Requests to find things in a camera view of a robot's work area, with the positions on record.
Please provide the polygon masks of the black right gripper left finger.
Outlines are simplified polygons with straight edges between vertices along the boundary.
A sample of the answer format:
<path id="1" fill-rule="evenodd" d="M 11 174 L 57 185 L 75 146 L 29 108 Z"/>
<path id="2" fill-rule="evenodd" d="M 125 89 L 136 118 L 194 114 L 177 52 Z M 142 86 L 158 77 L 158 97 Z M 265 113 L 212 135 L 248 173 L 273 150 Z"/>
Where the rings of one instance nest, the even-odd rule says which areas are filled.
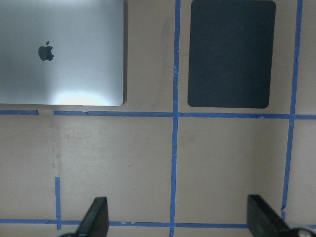
<path id="1" fill-rule="evenodd" d="M 76 237 L 106 237 L 109 230 L 106 197 L 96 197 L 75 232 Z"/>

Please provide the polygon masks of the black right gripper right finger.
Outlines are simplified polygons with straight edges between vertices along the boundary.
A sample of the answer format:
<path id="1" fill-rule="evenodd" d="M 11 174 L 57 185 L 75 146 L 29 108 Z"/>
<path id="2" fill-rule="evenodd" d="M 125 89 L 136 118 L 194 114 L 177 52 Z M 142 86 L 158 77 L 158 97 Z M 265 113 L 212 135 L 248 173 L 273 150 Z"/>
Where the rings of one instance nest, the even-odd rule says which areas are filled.
<path id="1" fill-rule="evenodd" d="M 247 197 L 247 227 L 253 237 L 291 237 L 289 226 L 260 195 Z"/>

